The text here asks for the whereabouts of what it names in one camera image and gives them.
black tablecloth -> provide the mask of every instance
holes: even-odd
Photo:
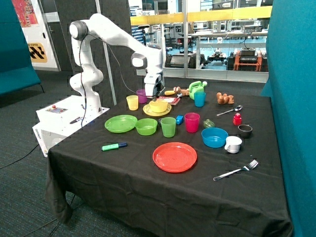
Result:
[[[91,207],[161,237],[289,237],[292,223],[270,98],[235,95],[234,106],[239,104],[243,105],[243,123],[251,125],[253,133],[243,139],[239,153],[229,154],[223,147],[207,147],[201,137],[205,119],[229,135],[237,134],[234,112],[216,116],[233,108],[218,105],[216,92],[207,94],[202,108],[195,107],[189,97],[172,106],[164,117],[188,112],[201,116],[197,133],[188,133],[183,123],[173,138],[165,138],[161,127],[151,136],[140,136],[135,128],[110,133],[104,123],[113,116],[149,117],[141,105],[130,111],[122,102],[49,150],[46,200],[62,222],[72,214],[65,200],[69,191]],[[101,151],[102,146],[118,142],[128,146]],[[154,150],[168,142],[186,143],[196,150],[197,162],[191,169],[167,173],[155,165]],[[255,170],[213,181],[253,159],[259,161]]]

fork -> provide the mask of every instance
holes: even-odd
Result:
[[[229,175],[234,174],[234,173],[236,173],[236,172],[238,172],[238,171],[241,171],[241,170],[244,170],[244,171],[251,171],[251,170],[253,170],[257,165],[258,165],[258,161],[256,161],[256,160],[254,159],[252,162],[250,162],[249,164],[245,165],[243,168],[234,170],[234,171],[232,171],[232,172],[228,172],[228,173],[226,173],[226,174],[222,174],[222,175],[220,175],[220,176],[217,176],[217,177],[213,178],[213,180],[214,180],[214,181],[220,180],[220,179],[222,179],[222,178],[224,178],[224,177],[226,177],[226,176],[229,176]]]

teal partition wall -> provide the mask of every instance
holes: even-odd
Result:
[[[0,95],[40,84],[11,0],[1,1]]]
[[[267,39],[271,96],[294,236],[316,236],[316,4],[275,0]]]

spoon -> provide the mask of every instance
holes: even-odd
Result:
[[[228,113],[228,112],[230,112],[230,111],[240,111],[241,109],[242,109],[242,105],[238,105],[236,108],[234,108],[234,109],[232,109],[232,110],[228,110],[228,111],[226,111],[226,112],[217,114],[217,116],[223,115],[223,114]]]

gray carpet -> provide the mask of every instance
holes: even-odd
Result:
[[[39,85],[0,96],[0,168],[28,154],[38,143],[32,126],[39,122],[36,110],[69,95],[71,73],[38,71],[45,93]],[[188,87],[192,79],[166,79],[166,86]],[[259,95],[264,84],[210,81],[208,89],[229,94]],[[24,159],[0,169],[0,236],[48,237],[58,221],[44,201],[46,158],[36,147]],[[70,203],[73,194],[67,193]],[[53,236],[154,237],[134,229],[109,213],[91,209],[79,197],[69,224],[59,225]]]

